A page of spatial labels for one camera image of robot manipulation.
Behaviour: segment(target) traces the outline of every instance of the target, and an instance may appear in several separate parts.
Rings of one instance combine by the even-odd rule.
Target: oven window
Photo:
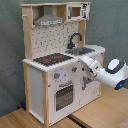
[[[81,7],[72,7],[72,17],[80,16]]]
[[[56,111],[73,103],[73,85],[56,92]]]

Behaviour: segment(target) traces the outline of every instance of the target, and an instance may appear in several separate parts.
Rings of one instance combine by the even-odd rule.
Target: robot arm
[[[122,88],[128,78],[128,66],[123,60],[113,59],[106,69],[97,60],[87,56],[81,58],[81,63],[90,79],[99,81],[115,90]]]

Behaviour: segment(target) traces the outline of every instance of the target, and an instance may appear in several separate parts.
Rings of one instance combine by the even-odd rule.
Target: gray wall
[[[90,20],[87,21],[86,43],[106,48],[104,66],[113,58],[122,58],[128,63],[128,1],[90,1],[92,4]],[[25,102],[22,66],[25,55],[20,4],[43,2],[53,1],[0,1],[0,116],[16,110],[21,101]]]

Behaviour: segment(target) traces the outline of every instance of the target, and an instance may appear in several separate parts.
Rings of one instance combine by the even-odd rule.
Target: oven handle
[[[66,87],[72,83],[72,80],[68,81],[66,84],[61,84],[59,87]]]
[[[68,8],[69,8],[69,10],[70,10],[70,16],[68,16],[68,19],[71,19],[71,17],[72,17],[72,7],[69,6]]]
[[[84,91],[87,84],[87,79],[85,78],[85,76],[83,76],[83,81],[84,81],[84,86],[82,86],[82,90]]]

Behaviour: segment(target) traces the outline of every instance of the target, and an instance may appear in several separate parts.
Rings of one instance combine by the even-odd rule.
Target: wooden play kitchen
[[[48,128],[101,95],[79,58],[102,63],[105,49],[85,45],[90,2],[21,6],[26,108]]]

